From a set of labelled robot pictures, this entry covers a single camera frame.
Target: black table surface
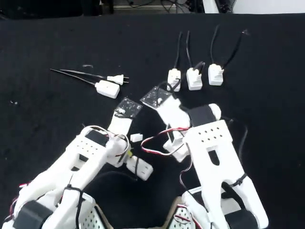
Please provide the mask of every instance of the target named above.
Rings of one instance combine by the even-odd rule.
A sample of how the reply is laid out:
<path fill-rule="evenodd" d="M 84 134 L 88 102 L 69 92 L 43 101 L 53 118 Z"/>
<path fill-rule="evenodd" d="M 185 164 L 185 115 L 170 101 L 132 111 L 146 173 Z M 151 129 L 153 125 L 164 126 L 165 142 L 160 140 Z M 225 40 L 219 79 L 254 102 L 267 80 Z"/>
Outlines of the black table surface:
<path fill-rule="evenodd" d="M 47 169 L 81 131 L 82 124 L 107 127 L 114 108 L 127 96 L 139 101 L 167 79 L 176 40 L 183 31 L 179 68 L 188 68 L 186 32 L 191 32 L 192 62 L 210 64 L 214 28 L 218 63 L 231 54 L 239 33 L 247 29 L 224 84 L 209 86 L 207 68 L 200 91 L 177 93 L 188 108 L 217 103 L 223 115 L 248 125 L 244 169 L 254 182 L 270 219 L 269 228 L 304 228 L 304 53 L 305 15 L 148 15 L 105 16 L 36 21 L 0 21 L 0 218 L 8 215 L 18 184 Z M 130 83 L 116 100 L 97 94 L 50 68 L 102 75 L 125 74 Z M 130 134 L 145 137 L 164 129 L 157 113 L 144 107 Z M 241 129 L 233 132 L 240 141 Z M 153 146 L 161 149 L 162 141 Z M 146 181 L 105 176 L 88 188 L 115 228 L 160 226 L 176 196 L 183 193 L 179 173 L 188 162 L 134 153 L 153 165 Z M 110 165 L 103 171 L 116 170 Z M 126 168 L 118 169 L 128 173 Z M 186 185 L 199 182 L 192 169 Z"/>

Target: white power adapter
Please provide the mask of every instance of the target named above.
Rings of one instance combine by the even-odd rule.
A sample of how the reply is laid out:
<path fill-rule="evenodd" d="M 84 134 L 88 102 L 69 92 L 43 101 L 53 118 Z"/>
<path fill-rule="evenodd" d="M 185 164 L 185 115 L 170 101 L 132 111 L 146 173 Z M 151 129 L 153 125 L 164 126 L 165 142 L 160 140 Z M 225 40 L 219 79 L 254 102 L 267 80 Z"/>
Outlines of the white power adapter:
<path fill-rule="evenodd" d="M 189 68 L 186 72 L 186 79 L 190 91 L 201 90 L 202 80 L 198 69 Z"/>
<path fill-rule="evenodd" d="M 172 86 L 175 87 L 176 84 L 181 81 L 181 71 L 177 70 L 176 68 L 173 68 L 171 70 L 168 71 L 168 78 L 167 78 L 167 82 Z M 174 89 L 175 92 L 180 91 L 180 85 L 181 83 L 179 82 L 179 84 L 176 86 L 176 88 Z"/>
<path fill-rule="evenodd" d="M 221 66 L 212 63 L 209 66 L 209 71 L 208 71 L 209 84 L 213 86 L 222 85 L 224 82 L 223 73 L 224 70 L 221 68 Z"/>
<path fill-rule="evenodd" d="M 105 80 L 101 80 L 98 83 L 96 83 L 95 88 L 99 94 L 105 95 L 112 99 L 115 99 L 120 91 L 120 86 L 118 84 L 111 83 Z"/>
<path fill-rule="evenodd" d="M 135 167 L 137 164 L 137 156 L 129 157 L 126 161 L 126 167 L 133 173 L 135 173 Z M 149 176 L 153 172 L 153 167 L 145 162 L 144 160 L 139 158 L 138 166 L 137 166 L 137 176 L 142 180 L 147 180 Z"/>

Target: robotic hand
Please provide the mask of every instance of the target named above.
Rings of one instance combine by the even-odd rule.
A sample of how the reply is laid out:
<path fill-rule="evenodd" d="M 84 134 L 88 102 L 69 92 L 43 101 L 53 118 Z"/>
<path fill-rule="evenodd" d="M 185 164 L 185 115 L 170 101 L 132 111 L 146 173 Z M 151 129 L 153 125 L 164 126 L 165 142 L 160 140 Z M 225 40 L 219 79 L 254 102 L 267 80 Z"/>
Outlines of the robotic hand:
<path fill-rule="evenodd" d="M 184 111 L 179 99 L 158 87 L 141 101 L 158 112 L 167 128 L 184 129 L 168 134 L 163 147 L 174 152 L 179 162 L 191 155 L 188 169 L 194 165 L 201 184 L 183 194 L 183 205 L 174 206 L 176 214 L 167 228 L 176 228 L 175 222 L 203 229 L 266 228 L 268 217 L 239 161 L 226 122 L 220 120 L 220 108 L 210 104 Z M 183 209 L 191 217 L 182 217 Z"/>
<path fill-rule="evenodd" d="M 83 189 L 106 163 L 115 167 L 126 163 L 134 173 L 135 167 L 144 167 L 146 170 L 139 177 L 146 180 L 153 168 L 131 155 L 126 136 L 132 118 L 141 108 L 124 98 L 108 130 L 85 127 L 50 168 L 21 189 L 13 214 L 2 229 L 79 229 L 87 218 L 91 217 L 92 222 L 95 217 L 95 221 L 98 219 L 95 200 Z"/>

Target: white plug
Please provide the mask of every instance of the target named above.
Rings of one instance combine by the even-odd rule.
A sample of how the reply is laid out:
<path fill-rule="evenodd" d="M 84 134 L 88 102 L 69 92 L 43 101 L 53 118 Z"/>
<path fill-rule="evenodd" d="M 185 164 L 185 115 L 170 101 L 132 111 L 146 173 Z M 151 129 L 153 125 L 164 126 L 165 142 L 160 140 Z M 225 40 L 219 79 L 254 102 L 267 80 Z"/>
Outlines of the white plug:
<path fill-rule="evenodd" d="M 175 87 L 176 84 L 178 83 L 178 81 L 181 81 L 181 71 L 173 68 L 171 70 L 168 71 L 168 78 L 167 78 L 167 82 L 172 86 Z M 177 87 L 174 89 L 175 92 L 180 91 L 180 82 L 177 85 Z"/>
<path fill-rule="evenodd" d="M 96 91 L 102 95 L 115 99 L 120 91 L 120 86 L 116 83 L 111 83 L 101 80 L 95 84 Z"/>
<path fill-rule="evenodd" d="M 213 86 L 222 85 L 224 82 L 223 73 L 224 70 L 221 68 L 221 66 L 214 63 L 211 64 L 208 71 L 209 84 Z"/>
<path fill-rule="evenodd" d="M 115 75 L 115 76 L 107 76 L 108 81 L 112 81 L 114 83 L 117 83 L 119 85 L 123 85 L 123 83 L 128 83 L 127 81 L 124 81 L 125 79 L 128 79 L 128 77 L 124 77 L 124 75 Z"/>
<path fill-rule="evenodd" d="M 143 140 L 143 135 L 142 134 L 130 135 L 130 140 L 131 140 L 131 142 L 140 142 Z"/>
<path fill-rule="evenodd" d="M 135 166 L 137 163 L 138 157 L 132 156 L 129 157 L 126 161 L 126 167 L 133 173 L 135 173 Z M 142 180 L 147 180 L 149 176 L 153 172 L 153 167 L 147 162 L 143 161 L 139 158 L 138 166 L 137 166 L 137 176 Z"/>
<path fill-rule="evenodd" d="M 190 91 L 201 90 L 202 80 L 198 69 L 189 68 L 186 72 L 186 79 Z"/>

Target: small white block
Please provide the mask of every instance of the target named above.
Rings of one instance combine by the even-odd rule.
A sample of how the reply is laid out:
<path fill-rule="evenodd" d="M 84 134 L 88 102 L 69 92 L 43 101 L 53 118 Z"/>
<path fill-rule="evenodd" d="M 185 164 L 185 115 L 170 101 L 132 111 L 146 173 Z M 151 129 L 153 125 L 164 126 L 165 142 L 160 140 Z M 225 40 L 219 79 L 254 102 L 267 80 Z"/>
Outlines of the small white block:
<path fill-rule="evenodd" d="M 223 78 L 224 70 L 221 66 L 217 64 L 211 64 L 209 66 L 208 75 L 209 75 L 209 84 L 213 86 L 220 86 L 224 82 Z"/>
<path fill-rule="evenodd" d="M 130 140 L 131 140 L 131 142 L 140 142 L 143 140 L 143 135 L 142 134 L 130 135 Z"/>

